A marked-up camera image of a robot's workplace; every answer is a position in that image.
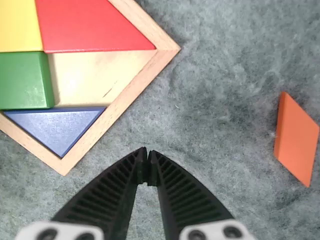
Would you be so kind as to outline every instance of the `green puzzle piece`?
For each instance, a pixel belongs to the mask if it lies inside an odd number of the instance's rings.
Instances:
[[[42,51],[0,53],[0,109],[55,105],[48,56]]]

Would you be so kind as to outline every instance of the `yellow puzzle piece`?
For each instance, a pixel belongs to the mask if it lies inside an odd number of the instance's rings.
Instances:
[[[35,0],[0,0],[0,52],[42,50]]]

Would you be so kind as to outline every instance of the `orange puzzle piece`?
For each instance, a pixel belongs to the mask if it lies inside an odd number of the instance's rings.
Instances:
[[[318,124],[288,93],[282,92],[274,155],[306,187],[311,182],[318,137]]]

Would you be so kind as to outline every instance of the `blue triangle piece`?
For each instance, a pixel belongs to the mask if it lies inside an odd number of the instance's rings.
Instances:
[[[4,114],[63,158],[105,107],[70,107],[5,111]]]

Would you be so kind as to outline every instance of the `carpet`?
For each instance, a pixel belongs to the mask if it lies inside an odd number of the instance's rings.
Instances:
[[[281,91],[320,124],[320,2],[138,3],[181,52],[66,177],[0,132],[0,239],[141,146],[185,167],[257,239],[320,239],[319,143],[310,188],[273,156]],[[165,239],[155,188],[138,187],[127,239]]]

